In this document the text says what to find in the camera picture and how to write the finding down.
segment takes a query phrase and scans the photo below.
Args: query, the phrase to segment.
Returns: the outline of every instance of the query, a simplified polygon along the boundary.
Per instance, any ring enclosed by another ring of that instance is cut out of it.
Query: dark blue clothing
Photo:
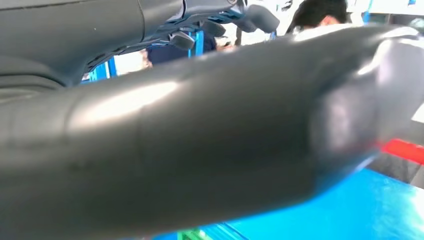
[[[217,50],[217,42],[215,41],[215,38],[205,33],[203,36],[203,53],[215,50]],[[150,46],[147,48],[147,58],[152,65],[188,58],[188,56],[189,51],[182,50],[173,45]]]

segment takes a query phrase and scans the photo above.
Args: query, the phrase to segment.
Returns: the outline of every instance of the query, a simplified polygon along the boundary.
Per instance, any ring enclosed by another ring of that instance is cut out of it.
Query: blue workbench
[[[424,190],[363,170],[308,203],[229,224],[249,240],[424,240]]]

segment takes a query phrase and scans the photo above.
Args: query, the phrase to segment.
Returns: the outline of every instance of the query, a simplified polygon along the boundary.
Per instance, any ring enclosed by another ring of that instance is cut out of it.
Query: curved black plastic panel
[[[0,3],[0,8],[7,3]],[[41,76],[70,87],[80,83],[83,73],[153,34],[180,11],[183,1],[21,0],[11,4],[26,5],[0,9],[0,75]]]
[[[306,201],[423,102],[416,36],[329,26],[3,104],[0,239],[142,236]]]

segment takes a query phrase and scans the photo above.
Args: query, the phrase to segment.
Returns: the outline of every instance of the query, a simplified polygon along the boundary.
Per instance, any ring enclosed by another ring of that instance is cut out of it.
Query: green object
[[[178,240],[213,240],[198,228],[178,232]]]

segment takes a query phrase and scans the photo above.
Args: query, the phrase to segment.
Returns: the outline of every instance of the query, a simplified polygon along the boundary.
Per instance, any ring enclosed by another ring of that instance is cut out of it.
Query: gray floor
[[[424,146],[424,124],[410,122],[401,139]],[[389,154],[381,154],[369,169],[424,189],[424,166]]]
[[[421,166],[411,181],[411,185],[424,189],[424,166]]]

